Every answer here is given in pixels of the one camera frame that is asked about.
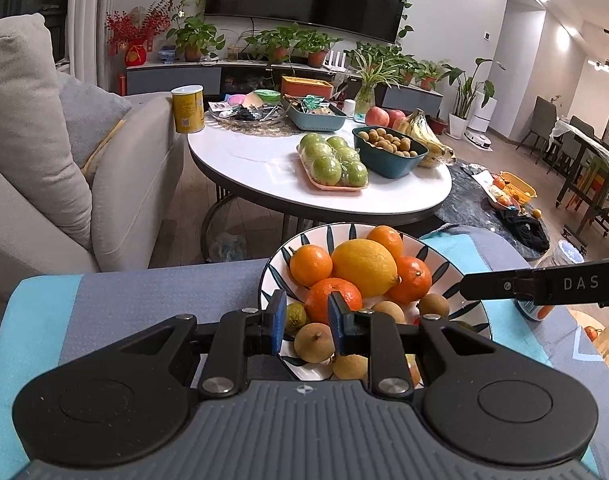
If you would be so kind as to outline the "tray of green apples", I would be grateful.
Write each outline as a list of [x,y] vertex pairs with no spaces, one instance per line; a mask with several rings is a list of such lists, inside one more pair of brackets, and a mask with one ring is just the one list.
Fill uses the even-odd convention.
[[369,170],[358,151],[340,136],[307,132],[297,154],[309,181],[322,191],[359,192],[369,184]]

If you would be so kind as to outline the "yellow lemon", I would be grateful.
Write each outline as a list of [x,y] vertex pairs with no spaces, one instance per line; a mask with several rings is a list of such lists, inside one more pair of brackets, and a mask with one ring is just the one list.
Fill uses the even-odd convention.
[[363,297],[383,296],[399,284],[395,258],[374,240],[347,240],[334,249],[332,260],[336,278],[357,286]]

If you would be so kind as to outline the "grey tv console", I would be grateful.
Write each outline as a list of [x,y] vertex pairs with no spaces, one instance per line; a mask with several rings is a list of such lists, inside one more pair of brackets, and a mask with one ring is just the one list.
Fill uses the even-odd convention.
[[[169,91],[186,84],[200,84],[209,98],[245,93],[265,88],[280,90],[285,76],[318,79],[329,82],[343,98],[353,99],[361,88],[360,78],[348,73],[337,73],[325,67],[314,68],[305,64],[268,64],[252,61],[176,62],[170,64],[147,62],[126,70],[126,93],[143,94]],[[375,104],[384,108],[397,108],[413,112],[420,108],[426,114],[438,116],[442,95],[417,86],[405,84],[378,84]]]

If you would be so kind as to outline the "banana bunch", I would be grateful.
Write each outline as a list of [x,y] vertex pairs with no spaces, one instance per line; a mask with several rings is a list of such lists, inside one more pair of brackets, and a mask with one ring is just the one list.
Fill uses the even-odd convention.
[[409,136],[427,148],[427,154],[419,163],[424,168],[437,168],[441,165],[452,166],[455,162],[451,146],[442,143],[429,127],[423,110],[416,110],[409,116],[397,119],[393,129]]

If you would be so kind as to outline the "small green kumquat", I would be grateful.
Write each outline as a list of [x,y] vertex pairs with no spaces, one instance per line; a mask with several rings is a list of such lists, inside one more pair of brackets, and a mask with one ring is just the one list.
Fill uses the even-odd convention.
[[286,315],[284,332],[288,336],[295,337],[299,330],[309,323],[307,310],[301,302],[296,301],[288,304]]

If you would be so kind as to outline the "red plum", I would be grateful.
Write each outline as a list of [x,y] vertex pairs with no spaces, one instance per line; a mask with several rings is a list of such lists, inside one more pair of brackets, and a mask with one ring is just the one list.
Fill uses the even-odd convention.
[[405,356],[408,362],[408,368],[410,371],[411,378],[413,380],[413,384],[415,388],[419,388],[423,386],[423,379],[421,373],[419,373],[419,366],[416,363],[416,359],[414,354],[407,354]]

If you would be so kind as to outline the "red apple on table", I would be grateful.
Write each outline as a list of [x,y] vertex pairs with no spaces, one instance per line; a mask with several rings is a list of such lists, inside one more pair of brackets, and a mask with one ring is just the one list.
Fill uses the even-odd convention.
[[378,106],[372,106],[365,114],[364,118],[365,125],[370,127],[383,127],[389,126],[390,117],[387,110]]

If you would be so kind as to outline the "grey throw pillow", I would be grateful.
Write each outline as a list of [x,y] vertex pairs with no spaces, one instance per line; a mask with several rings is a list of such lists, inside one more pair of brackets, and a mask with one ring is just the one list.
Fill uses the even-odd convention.
[[111,139],[132,104],[123,96],[63,72],[57,73],[57,82],[73,161],[85,171]]

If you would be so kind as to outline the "large orange mandarin front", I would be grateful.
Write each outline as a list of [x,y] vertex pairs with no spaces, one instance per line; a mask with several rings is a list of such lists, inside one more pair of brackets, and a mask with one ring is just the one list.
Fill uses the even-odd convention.
[[396,259],[400,282],[390,288],[387,296],[406,306],[422,299],[431,290],[433,279],[426,263],[415,257],[402,256]]

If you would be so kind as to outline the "red flower arrangement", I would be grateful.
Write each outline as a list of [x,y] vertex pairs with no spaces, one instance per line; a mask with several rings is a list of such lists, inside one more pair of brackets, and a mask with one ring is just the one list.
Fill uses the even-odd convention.
[[167,32],[173,14],[174,0],[158,0],[147,9],[108,13],[105,28],[110,54],[121,53],[126,67],[142,66],[147,61],[152,40]]

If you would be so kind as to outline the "orange fruit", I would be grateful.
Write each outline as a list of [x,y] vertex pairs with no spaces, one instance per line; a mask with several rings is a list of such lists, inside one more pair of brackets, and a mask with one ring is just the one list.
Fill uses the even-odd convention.
[[402,256],[405,244],[403,244],[401,234],[391,226],[375,226],[367,234],[367,239],[383,245],[393,258]]

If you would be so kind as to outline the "dark marble round table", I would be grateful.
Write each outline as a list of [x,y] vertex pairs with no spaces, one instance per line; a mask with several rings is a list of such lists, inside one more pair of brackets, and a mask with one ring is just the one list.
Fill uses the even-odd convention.
[[451,191],[435,212],[437,218],[445,223],[473,226],[498,234],[527,261],[536,261],[544,256],[543,252],[537,252],[521,243],[504,226],[483,188],[469,174],[469,162],[457,159],[448,170],[452,178]]

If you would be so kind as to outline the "teal bowl of longans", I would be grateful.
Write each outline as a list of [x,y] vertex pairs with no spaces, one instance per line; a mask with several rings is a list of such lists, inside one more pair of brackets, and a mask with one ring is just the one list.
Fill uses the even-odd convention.
[[387,179],[407,176],[428,154],[426,146],[390,128],[364,126],[352,134],[361,162]]

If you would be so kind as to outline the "blue grey tablecloth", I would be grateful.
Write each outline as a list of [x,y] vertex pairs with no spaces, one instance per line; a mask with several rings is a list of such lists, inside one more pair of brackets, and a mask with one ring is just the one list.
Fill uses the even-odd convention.
[[0,479],[609,479],[609,368],[571,304],[467,300],[466,274],[532,266],[498,235],[448,228],[405,252],[449,300],[413,318],[422,399],[378,399],[282,342],[247,388],[197,391],[198,324],[287,303],[294,252],[367,235],[332,224],[266,261],[28,278],[0,331]]

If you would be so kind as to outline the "small orange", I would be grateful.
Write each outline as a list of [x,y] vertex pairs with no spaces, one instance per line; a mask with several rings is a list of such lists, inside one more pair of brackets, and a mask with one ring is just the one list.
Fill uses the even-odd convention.
[[333,260],[324,248],[306,244],[292,255],[289,271],[299,285],[311,287],[332,275]]

